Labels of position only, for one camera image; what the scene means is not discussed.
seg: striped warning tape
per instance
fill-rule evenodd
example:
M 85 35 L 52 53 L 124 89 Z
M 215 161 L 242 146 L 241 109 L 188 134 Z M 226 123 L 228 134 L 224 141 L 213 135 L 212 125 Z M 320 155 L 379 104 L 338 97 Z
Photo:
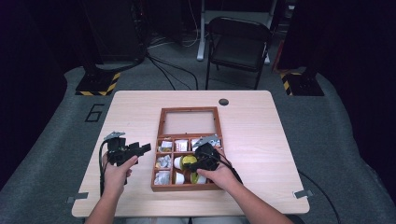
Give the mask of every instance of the striped warning tape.
M 117 81 L 120 78 L 120 73 L 114 75 L 111 80 L 110 86 L 106 91 L 76 91 L 76 95 L 94 96 L 94 95 L 109 95 L 116 88 Z
M 292 74 L 292 75 L 296 75 L 296 76 L 300 76 L 301 75 L 301 73 L 288 73 L 288 74 Z M 285 88 L 286 94 L 287 95 L 293 95 L 293 92 L 291 91 L 289 82 L 286 79 L 286 73 L 281 73 L 280 74 L 280 78 L 282 78 L 283 87 Z

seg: chair seat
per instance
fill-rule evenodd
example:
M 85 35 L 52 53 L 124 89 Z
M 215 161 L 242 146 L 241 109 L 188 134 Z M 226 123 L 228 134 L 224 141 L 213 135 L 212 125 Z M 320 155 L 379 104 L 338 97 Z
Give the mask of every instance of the chair seat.
M 261 41 L 222 36 L 213 51 L 211 62 L 256 72 L 261 67 L 264 48 L 265 43 Z

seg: hand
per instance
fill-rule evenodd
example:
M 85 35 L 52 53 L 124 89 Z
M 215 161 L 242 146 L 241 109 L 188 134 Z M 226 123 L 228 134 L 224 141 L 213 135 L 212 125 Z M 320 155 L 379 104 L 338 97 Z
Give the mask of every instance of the hand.
M 107 162 L 107 153 L 102 158 L 105 169 L 105 191 L 103 196 L 110 196 L 118 199 L 124 190 L 125 178 L 131 176 L 130 169 L 137 162 L 137 156 L 133 156 L 123 165 L 117 167 Z
M 221 156 L 221 160 L 228 163 L 224 158 L 224 151 L 220 147 L 215 147 L 215 150 Z M 197 170 L 198 175 L 203 175 L 204 177 L 211 179 L 219 188 L 225 189 L 228 191 L 228 188 L 231 188 L 235 182 L 239 183 L 238 180 L 233 175 L 233 172 L 225 166 L 223 163 L 220 163 L 218 169 L 215 171 L 207 171 L 203 169 Z

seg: open wooden box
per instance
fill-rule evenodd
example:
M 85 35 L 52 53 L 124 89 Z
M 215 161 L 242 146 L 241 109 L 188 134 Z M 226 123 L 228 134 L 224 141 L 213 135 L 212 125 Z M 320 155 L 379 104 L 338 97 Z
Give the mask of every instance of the open wooden box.
M 194 154 L 196 148 L 192 148 L 195 141 L 201 137 L 216 134 L 221 146 L 223 146 L 219 112 L 215 106 L 209 107 L 173 107 L 163 108 L 161 111 L 158 135 L 155 147 L 154 166 L 152 169 L 151 188 L 153 191 L 182 191 L 182 190 L 206 190 L 219 189 L 210 179 L 202 183 L 191 183 L 191 172 L 188 169 L 178 169 L 174 165 L 175 158 L 186 157 Z M 164 162 L 168 166 L 162 166 L 161 162 L 167 158 L 170 162 Z M 184 176 L 181 184 L 177 173 Z M 158 184 L 160 178 L 168 183 Z

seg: gray tape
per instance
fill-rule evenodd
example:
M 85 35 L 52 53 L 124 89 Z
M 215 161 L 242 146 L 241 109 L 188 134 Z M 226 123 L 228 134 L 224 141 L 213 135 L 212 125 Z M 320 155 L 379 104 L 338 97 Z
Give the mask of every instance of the gray tape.
M 88 192 L 78 193 L 74 197 L 67 197 L 65 203 L 73 203 L 75 200 L 87 199 L 87 198 L 88 198 Z
M 293 192 L 293 194 L 294 194 L 294 197 L 296 197 L 296 199 L 303 198 L 303 197 L 309 198 L 311 196 L 314 196 L 314 193 L 312 193 L 312 191 L 310 189 L 308 189 L 308 190 L 303 189 L 298 192 Z

